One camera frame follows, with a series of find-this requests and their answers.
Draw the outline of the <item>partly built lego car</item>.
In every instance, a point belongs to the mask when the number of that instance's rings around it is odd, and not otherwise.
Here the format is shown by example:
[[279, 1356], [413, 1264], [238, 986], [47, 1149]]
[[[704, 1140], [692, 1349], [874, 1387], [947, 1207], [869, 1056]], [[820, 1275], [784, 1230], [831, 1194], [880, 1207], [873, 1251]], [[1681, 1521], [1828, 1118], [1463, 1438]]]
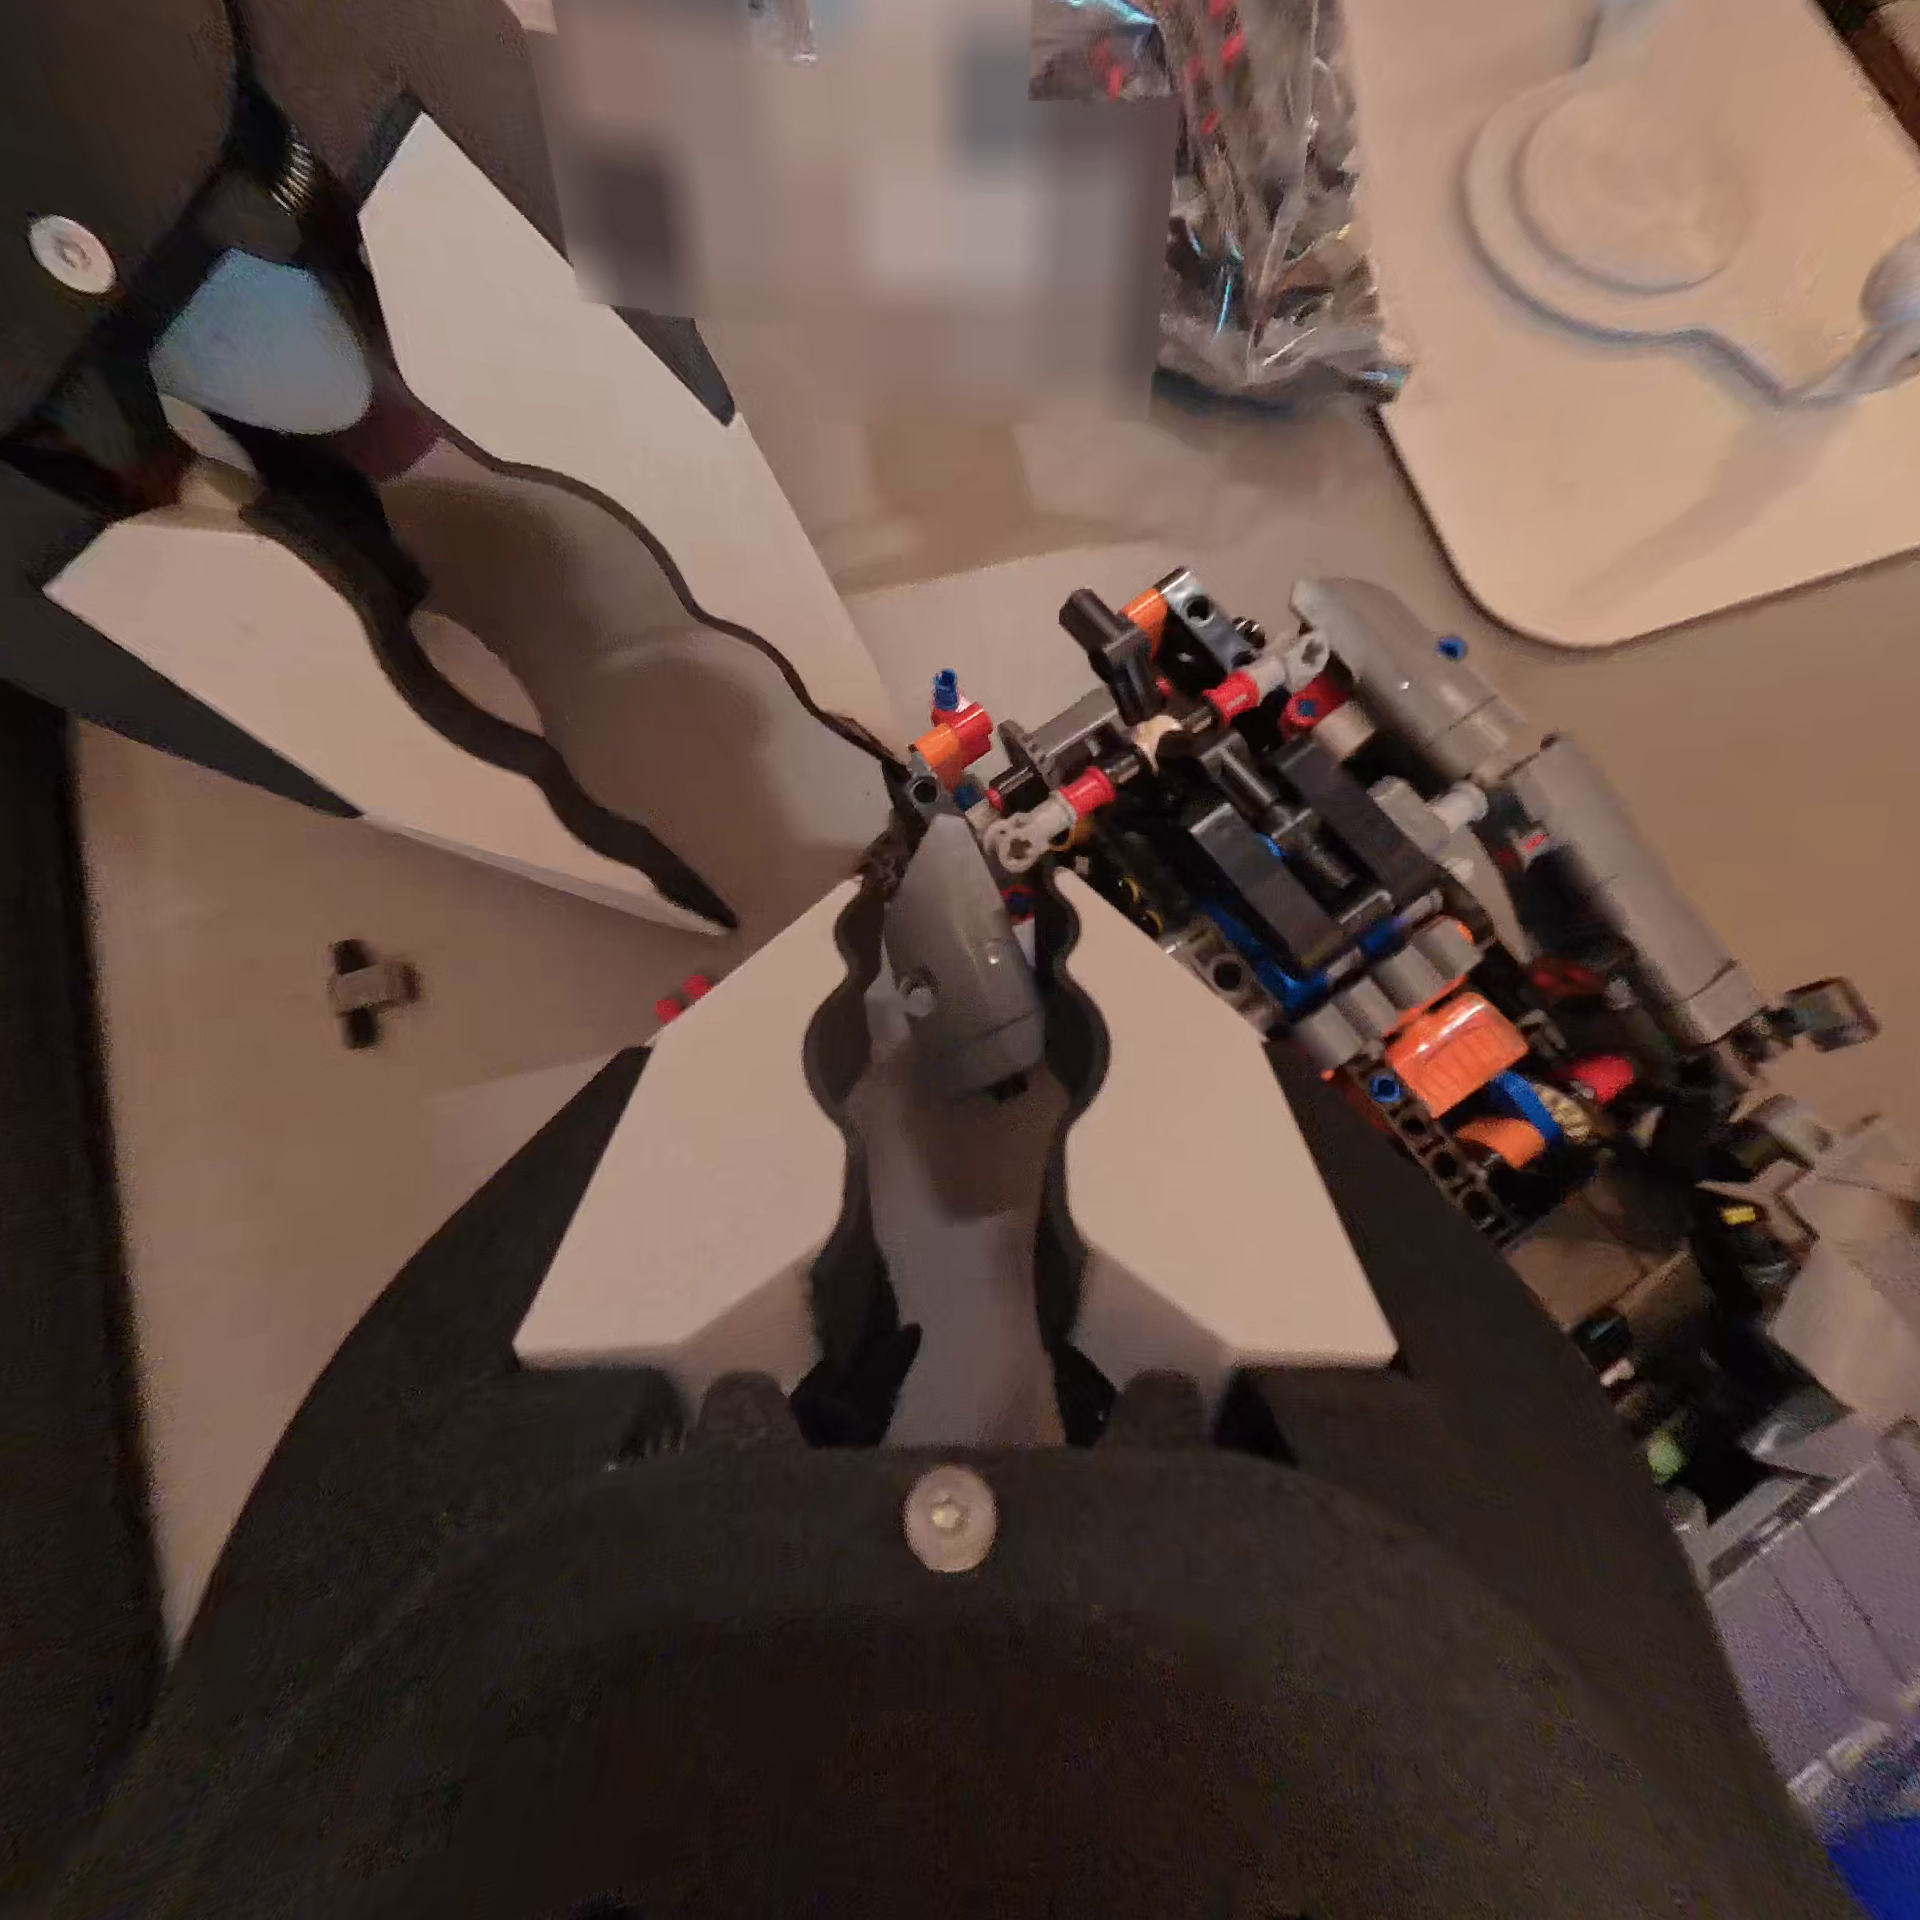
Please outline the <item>partly built lego car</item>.
[[1061, 605], [1099, 683], [996, 725], [958, 672], [887, 773], [968, 930], [1076, 874], [1535, 1285], [1708, 1511], [1838, 1421], [1918, 1445], [1918, 1149], [1772, 1072], [1867, 1044], [1850, 978], [1764, 992], [1621, 792], [1391, 591], [1267, 634], [1172, 571]]

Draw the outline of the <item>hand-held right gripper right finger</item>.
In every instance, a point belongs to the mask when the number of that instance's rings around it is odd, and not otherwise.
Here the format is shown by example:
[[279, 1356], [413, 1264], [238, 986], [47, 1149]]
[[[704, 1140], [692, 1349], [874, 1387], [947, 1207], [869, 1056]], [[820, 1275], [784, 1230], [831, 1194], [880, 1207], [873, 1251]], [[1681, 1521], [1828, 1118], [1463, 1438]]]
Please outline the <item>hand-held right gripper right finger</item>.
[[1084, 878], [1041, 878], [1045, 1069], [1066, 1110], [1034, 1230], [1069, 1447], [1139, 1377], [1219, 1419], [1252, 1372], [1383, 1372], [1398, 1337], [1274, 1072], [1230, 1004]]

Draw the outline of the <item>clear plastic bag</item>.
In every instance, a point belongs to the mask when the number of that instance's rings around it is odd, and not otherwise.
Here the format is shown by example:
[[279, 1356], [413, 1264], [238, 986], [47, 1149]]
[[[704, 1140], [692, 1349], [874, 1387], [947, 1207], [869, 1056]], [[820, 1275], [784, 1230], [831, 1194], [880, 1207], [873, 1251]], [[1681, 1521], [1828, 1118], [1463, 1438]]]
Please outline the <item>clear plastic bag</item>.
[[1403, 393], [1363, 233], [1346, 4], [1034, 4], [1031, 96], [1172, 109], [1168, 384], [1248, 407]]

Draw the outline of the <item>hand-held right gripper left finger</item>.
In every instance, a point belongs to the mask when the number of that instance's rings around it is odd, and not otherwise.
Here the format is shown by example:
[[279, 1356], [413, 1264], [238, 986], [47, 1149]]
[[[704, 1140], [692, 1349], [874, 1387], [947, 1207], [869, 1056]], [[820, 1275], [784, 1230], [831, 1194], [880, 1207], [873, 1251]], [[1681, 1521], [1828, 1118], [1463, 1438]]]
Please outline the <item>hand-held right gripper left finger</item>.
[[752, 1372], [817, 1447], [887, 1438], [922, 1325], [854, 1113], [880, 960], [881, 894], [844, 883], [661, 1027], [516, 1329], [526, 1370], [649, 1370], [685, 1408]]

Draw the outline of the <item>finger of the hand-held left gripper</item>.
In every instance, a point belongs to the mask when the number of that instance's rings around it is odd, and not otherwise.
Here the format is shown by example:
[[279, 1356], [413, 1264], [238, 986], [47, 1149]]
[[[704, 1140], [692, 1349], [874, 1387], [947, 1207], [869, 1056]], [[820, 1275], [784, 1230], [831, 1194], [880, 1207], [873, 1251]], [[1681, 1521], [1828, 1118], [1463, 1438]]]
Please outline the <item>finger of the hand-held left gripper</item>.
[[738, 924], [653, 834], [591, 804], [539, 732], [458, 694], [409, 614], [381, 621], [243, 511], [112, 524], [47, 602], [235, 725], [374, 830], [673, 930]]
[[562, 252], [417, 115], [358, 208], [394, 365], [503, 474], [598, 504], [681, 605], [770, 657], [796, 700], [880, 760], [897, 710], [741, 414], [719, 423]]

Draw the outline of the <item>grey lego brick black pin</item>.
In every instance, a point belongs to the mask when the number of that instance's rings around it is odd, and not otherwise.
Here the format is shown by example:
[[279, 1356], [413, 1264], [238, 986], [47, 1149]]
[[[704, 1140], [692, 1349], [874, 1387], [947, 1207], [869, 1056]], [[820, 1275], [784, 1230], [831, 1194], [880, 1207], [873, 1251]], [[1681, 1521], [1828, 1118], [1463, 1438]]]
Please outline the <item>grey lego brick black pin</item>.
[[413, 965], [375, 957], [363, 940], [335, 940], [328, 949], [328, 1008], [350, 1051], [368, 1051], [381, 1038], [381, 1019], [423, 998]]

